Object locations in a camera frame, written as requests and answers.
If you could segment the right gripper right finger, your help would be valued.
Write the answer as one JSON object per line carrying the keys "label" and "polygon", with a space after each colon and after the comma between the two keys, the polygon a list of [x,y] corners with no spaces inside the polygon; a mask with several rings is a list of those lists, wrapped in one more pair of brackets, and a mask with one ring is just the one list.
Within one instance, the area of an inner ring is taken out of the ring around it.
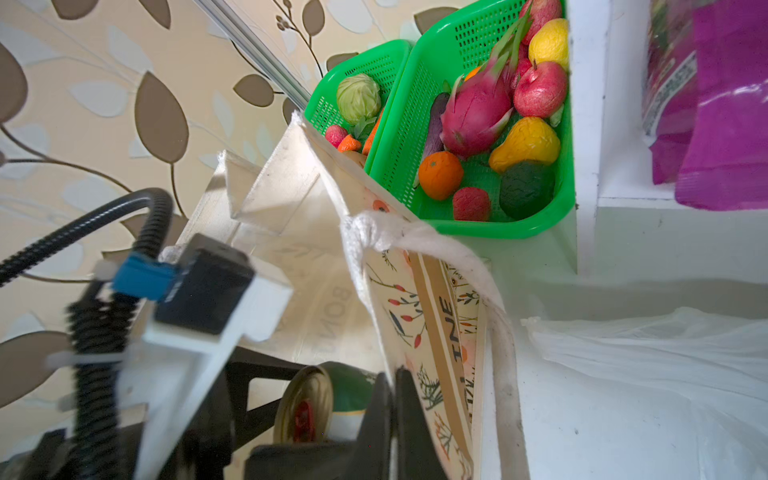
{"label": "right gripper right finger", "polygon": [[395,479],[446,480],[412,373],[400,368],[394,394]]}

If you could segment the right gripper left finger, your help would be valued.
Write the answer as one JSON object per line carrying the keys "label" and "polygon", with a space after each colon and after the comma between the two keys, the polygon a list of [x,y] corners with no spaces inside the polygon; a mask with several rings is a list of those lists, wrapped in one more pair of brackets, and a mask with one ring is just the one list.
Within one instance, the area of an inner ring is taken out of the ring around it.
{"label": "right gripper left finger", "polygon": [[357,439],[255,447],[245,461],[245,479],[386,479],[390,474],[391,390],[376,375],[372,399]]}

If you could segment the green white drink can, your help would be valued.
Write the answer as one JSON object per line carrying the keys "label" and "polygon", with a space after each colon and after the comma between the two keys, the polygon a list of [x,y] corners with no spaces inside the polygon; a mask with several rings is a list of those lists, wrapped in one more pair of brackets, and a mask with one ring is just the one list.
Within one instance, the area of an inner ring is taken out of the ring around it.
{"label": "green white drink can", "polygon": [[375,382],[374,373],[338,362],[301,369],[278,405],[273,442],[356,440]]}

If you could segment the cream canvas tote bag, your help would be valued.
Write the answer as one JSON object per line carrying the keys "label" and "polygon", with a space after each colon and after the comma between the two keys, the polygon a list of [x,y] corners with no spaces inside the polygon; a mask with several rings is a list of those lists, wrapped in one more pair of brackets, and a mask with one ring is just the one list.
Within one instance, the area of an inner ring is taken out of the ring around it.
{"label": "cream canvas tote bag", "polygon": [[487,261],[417,219],[295,115],[269,159],[231,151],[181,243],[202,233],[281,268],[294,293],[271,353],[411,372],[452,479],[530,475],[511,323]]}

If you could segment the purple snack bag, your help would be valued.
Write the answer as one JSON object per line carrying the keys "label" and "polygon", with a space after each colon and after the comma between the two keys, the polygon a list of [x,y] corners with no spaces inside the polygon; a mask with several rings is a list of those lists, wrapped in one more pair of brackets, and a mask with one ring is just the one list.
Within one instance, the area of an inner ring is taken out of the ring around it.
{"label": "purple snack bag", "polygon": [[646,58],[653,183],[695,209],[766,208],[766,2],[653,1]]}

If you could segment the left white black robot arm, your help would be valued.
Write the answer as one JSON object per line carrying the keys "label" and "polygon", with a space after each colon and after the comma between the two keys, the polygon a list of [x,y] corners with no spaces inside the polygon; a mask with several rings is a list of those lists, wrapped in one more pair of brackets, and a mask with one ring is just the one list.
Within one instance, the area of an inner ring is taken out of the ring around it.
{"label": "left white black robot arm", "polygon": [[175,263],[159,254],[171,196],[146,188],[113,200],[1,264],[8,283],[137,210],[142,228],[121,263],[100,264],[68,309],[76,417],[66,468],[78,479],[219,478],[232,452],[270,428],[277,403],[248,405],[255,378],[289,380],[298,365],[241,348],[248,311],[271,335],[292,289],[282,272],[203,235]]}

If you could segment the white plastic grocery bag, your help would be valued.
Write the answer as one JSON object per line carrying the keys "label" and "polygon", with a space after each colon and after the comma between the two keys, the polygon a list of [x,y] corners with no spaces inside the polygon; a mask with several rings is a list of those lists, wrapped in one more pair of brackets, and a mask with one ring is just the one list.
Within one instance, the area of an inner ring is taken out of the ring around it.
{"label": "white plastic grocery bag", "polygon": [[699,478],[767,476],[767,322],[679,308],[658,317],[522,322],[546,360],[690,401]]}

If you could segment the orange fruit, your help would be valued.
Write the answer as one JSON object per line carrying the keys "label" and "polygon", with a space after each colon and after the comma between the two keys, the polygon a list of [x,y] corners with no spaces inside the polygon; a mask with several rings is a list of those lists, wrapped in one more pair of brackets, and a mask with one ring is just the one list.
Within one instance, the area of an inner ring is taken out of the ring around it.
{"label": "orange fruit", "polygon": [[418,170],[419,185],[429,198],[436,201],[450,198],[459,189],[463,176],[461,161],[447,151],[427,156]]}

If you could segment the dark green avocado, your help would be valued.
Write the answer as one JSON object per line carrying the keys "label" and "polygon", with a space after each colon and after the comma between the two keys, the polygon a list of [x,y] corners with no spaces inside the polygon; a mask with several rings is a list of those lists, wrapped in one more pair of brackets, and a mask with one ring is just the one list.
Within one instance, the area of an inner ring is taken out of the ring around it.
{"label": "dark green avocado", "polygon": [[514,164],[501,175],[501,210],[515,221],[535,215],[551,202],[555,180],[550,165],[533,160]]}

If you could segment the yellow pear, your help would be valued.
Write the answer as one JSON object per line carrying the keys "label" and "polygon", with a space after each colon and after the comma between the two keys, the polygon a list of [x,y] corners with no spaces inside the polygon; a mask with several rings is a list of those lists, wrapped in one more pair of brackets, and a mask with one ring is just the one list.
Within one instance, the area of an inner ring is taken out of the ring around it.
{"label": "yellow pear", "polygon": [[523,161],[553,164],[559,157],[561,142],[554,129],[538,117],[523,117],[515,123],[505,140],[489,157],[490,168],[502,174]]}

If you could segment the green cabbage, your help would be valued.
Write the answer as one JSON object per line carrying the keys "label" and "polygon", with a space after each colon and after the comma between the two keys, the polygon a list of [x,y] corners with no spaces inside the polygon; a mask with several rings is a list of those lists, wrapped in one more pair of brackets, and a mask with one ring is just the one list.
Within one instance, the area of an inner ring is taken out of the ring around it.
{"label": "green cabbage", "polygon": [[342,80],[337,87],[336,100],[340,115],[350,125],[375,118],[382,109],[380,87],[367,74]]}

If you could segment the pink dragon fruit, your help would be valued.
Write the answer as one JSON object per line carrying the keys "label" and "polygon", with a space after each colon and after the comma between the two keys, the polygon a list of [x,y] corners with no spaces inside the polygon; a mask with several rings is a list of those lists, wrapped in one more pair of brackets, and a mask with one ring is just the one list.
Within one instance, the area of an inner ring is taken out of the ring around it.
{"label": "pink dragon fruit", "polygon": [[489,150],[503,133],[514,111],[512,73],[530,24],[527,12],[497,41],[474,76],[456,81],[441,117],[447,151],[466,159]]}

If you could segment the red apple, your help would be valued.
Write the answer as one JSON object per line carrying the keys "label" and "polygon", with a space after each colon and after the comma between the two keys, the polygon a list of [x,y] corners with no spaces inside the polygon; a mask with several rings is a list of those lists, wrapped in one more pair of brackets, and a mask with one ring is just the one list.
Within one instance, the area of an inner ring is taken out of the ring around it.
{"label": "red apple", "polygon": [[556,62],[534,64],[514,92],[514,108],[523,117],[549,118],[564,104],[568,74]]}

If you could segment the left green plastic basket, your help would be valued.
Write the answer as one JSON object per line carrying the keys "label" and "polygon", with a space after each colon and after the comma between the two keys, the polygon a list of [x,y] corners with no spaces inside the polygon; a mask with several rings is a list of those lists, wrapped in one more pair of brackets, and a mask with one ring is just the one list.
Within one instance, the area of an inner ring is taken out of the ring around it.
{"label": "left green plastic basket", "polygon": [[337,149],[355,146],[372,167],[377,136],[383,131],[412,50],[406,40],[394,40],[342,61],[320,81],[305,119]]}

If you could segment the yellow lemon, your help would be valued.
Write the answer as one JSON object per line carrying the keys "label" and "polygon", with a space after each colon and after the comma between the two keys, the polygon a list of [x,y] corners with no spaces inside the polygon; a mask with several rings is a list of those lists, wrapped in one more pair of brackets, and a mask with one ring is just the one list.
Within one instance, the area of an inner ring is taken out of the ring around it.
{"label": "yellow lemon", "polygon": [[566,72],[569,68],[569,22],[564,18],[548,21],[529,43],[528,58],[532,64],[554,62]]}

